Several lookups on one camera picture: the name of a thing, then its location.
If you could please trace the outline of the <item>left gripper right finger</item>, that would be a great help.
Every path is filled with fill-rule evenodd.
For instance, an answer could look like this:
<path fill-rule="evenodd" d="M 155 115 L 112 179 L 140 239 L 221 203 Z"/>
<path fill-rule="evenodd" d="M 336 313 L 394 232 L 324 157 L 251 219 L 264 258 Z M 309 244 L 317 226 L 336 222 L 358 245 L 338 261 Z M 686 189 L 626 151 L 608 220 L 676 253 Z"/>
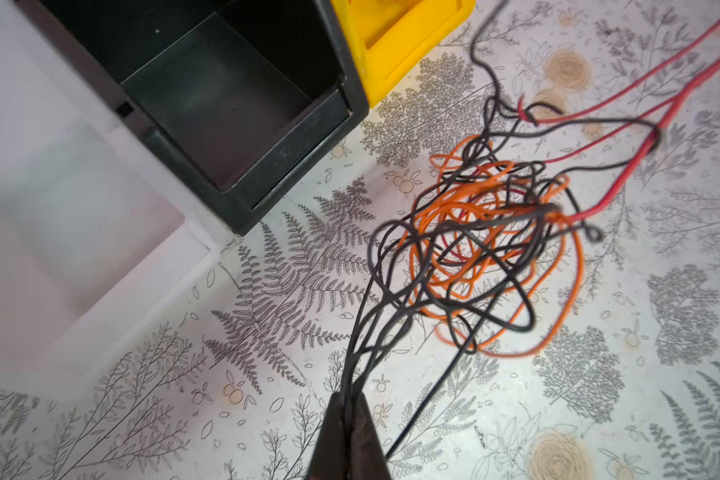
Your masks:
<path fill-rule="evenodd" d="M 360 394 L 354 402 L 350 426 L 350 479 L 391 480 L 364 394 Z"/>

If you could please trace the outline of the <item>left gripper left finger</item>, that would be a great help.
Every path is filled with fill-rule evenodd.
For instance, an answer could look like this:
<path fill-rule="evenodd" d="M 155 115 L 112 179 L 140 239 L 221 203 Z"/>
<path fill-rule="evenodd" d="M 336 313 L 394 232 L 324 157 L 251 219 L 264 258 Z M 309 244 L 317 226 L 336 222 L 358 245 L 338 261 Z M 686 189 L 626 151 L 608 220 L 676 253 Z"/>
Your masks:
<path fill-rule="evenodd" d="M 334 393 L 327 404 L 305 476 L 306 479 L 344 480 L 347 478 L 347 442 L 343 414 L 343 397 L 340 393 Z"/>

